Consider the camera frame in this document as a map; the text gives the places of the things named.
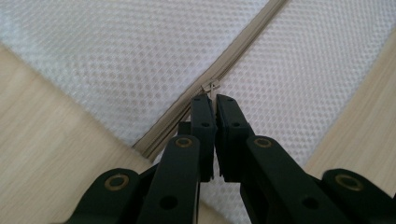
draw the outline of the beige zipper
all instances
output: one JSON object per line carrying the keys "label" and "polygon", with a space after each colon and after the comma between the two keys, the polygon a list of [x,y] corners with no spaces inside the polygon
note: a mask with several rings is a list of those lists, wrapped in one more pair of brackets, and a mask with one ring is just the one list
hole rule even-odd
{"label": "beige zipper", "polygon": [[151,161],[157,157],[166,142],[175,135],[177,124],[190,114],[190,99],[200,93],[213,92],[219,81],[239,60],[269,21],[288,0],[269,0],[260,13],[239,34],[216,61],[175,101],[133,148]]}

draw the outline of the brass ring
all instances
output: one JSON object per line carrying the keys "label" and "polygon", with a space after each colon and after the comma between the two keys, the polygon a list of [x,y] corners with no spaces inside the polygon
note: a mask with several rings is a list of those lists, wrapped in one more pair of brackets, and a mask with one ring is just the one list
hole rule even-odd
{"label": "brass ring", "polygon": [[[117,178],[121,178],[122,182],[118,185],[111,185],[111,181],[117,179]],[[129,177],[128,175],[122,175],[122,174],[116,174],[113,175],[111,177],[109,177],[106,182],[105,182],[105,188],[110,190],[110,191],[117,191],[120,189],[125,188],[129,183]]]}
{"label": "brass ring", "polygon": [[350,189],[353,191],[363,190],[363,184],[357,178],[350,175],[336,175],[335,182],[337,182],[340,186],[346,189]]}
{"label": "brass ring", "polygon": [[178,147],[190,147],[192,145],[192,141],[190,138],[179,138],[176,140],[176,145]]}
{"label": "brass ring", "polygon": [[258,147],[270,147],[272,145],[271,141],[265,138],[255,139],[254,144],[256,144]]}

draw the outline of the zipper pull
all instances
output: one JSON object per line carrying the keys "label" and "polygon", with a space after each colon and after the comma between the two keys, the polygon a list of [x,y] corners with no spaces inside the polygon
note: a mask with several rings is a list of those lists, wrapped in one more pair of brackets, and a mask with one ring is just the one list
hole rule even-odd
{"label": "zipper pull", "polygon": [[207,82],[205,82],[201,87],[205,93],[209,93],[209,98],[212,101],[214,101],[215,97],[216,97],[214,90],[216,90],[220,87],[220,82],[218,79],[211,78]]}

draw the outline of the wood grain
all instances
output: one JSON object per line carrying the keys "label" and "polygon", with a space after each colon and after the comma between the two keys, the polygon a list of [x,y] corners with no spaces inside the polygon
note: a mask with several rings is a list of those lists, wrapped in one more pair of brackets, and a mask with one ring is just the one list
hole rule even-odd
{"label": "wood grain", "polygon": [[[0,223],[66,221],[112,168],[150,162],[0,45]],[[226,223],[201,203],[200,223]]]}
{"label": "wood grain", "polygon": [[391,196],[396,192],[396,30],[305,166],[316,177],[332,168],[364,175]]}

